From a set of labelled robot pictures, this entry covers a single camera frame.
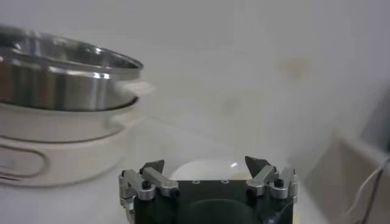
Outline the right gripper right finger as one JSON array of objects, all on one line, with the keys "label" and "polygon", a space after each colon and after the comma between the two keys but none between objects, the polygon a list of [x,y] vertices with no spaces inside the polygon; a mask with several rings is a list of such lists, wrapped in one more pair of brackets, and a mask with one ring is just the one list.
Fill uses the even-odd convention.
[{"label": "right gripper right finger", "polygon": [[276,200],[297,203],[298,176],[294,168],[279,171],[266,159],[245,156],[244,160],[251,176],[246,185],[256,197],[268,194]]}]

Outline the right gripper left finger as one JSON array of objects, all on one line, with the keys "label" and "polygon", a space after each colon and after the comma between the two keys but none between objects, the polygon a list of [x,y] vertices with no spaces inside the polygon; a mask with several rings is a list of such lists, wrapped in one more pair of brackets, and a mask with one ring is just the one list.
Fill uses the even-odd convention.
[{"label": "right gripper left finger", "polygon": [[162,174],[164,160],[148,162],[136,170],[123,170],[119,175],[119,204],[126,210],[133,210],[135,199],[152,201],[157,195],[176,198],[179,196],[179,182]]}]

